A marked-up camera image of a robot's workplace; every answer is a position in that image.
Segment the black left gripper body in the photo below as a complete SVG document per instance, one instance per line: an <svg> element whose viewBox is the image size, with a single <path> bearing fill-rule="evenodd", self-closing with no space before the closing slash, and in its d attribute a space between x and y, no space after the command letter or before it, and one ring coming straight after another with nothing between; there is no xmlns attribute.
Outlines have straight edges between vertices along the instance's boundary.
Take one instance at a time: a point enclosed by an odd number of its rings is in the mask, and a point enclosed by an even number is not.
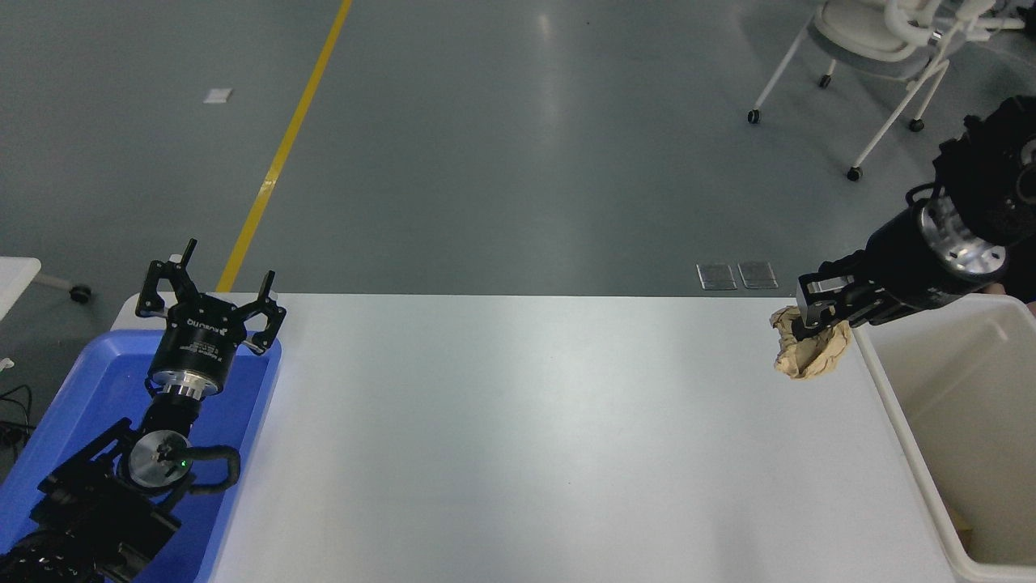
<svg viewBox="0 0 1036 583"><path fill-rule="evenodd" d="M177 374L192 374L203 379L206 388L223 388L244 342L244 320L237 309L207 294L171 307L148 370L151 384L169 384Z"/></svg>

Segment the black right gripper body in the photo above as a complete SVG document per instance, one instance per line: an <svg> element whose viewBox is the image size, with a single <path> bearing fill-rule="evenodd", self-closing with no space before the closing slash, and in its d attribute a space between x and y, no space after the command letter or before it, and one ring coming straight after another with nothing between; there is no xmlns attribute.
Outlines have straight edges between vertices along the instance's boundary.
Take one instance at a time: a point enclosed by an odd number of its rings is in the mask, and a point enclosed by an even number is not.
<svg viewBox="0 0 1036 583"><path fill-rule="evenodd" d="M959 270L930 247L922 233L923 217L921 207L911 207L867 240L864 276L876 288L876 307L866 314L870 325L946 307L987 284L985 274Z"/></svg>

